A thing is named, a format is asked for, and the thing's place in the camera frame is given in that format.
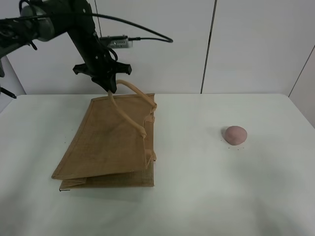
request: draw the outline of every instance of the white table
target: white table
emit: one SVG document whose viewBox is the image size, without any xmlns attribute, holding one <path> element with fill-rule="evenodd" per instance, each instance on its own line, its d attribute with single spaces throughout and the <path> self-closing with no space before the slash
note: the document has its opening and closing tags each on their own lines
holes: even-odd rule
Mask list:
<svg viewBox="0 0 315 236">
<path fill-rule="evenodd" d="M 311 236 L 315 130 L 283 95 L 156 95 L 155 187 L 50 179 L 99 95 L 22 95 L 0 114 L 0 235 Z M 221 137 L 239 125 L 249 137 Z"/>
</svg>

